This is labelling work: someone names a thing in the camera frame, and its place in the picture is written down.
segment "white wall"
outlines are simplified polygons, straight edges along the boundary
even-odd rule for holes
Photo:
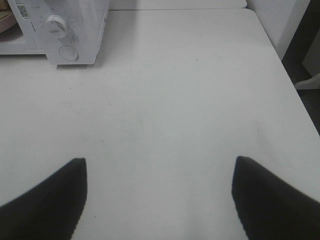
[[[310,0],[247,0],[282,59]]]
[[[111,0],[111,10],[241,9],[246,0]]]

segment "floor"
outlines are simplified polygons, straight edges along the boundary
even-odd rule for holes
[[[302,61],[319,29],[320,1],[311,0],[282,60],[293,84],[311,78]],[[298,94],[320,134],[320,89],[299,90]]]

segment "black object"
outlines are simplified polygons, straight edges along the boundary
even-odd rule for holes
[[[320,240],[319,202],[248,157],[236,159],[232,197],[250,240]]]
[[[84,158],[0,207],[0,240],[69,240],[87,199]]]

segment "white table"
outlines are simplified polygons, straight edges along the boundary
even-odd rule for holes
[[[247,239],[238,155],[320,200],[320,138],[250,10],[114,11],[94,66],[0,70],[0,204],[85,157],[74,240]]]
[[[111,0],[111,10],[242,9],[246,0]]]

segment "white knob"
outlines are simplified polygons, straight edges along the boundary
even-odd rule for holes
[[[68,61],[74,61],[78,58],[78,52],[72,46],[62,46],[59,49],[59,54],[62,58]]]
[[[63,39],[68,33],[67,21],[59,15],[51,15],[45,22],[46,30],[57,39]]]

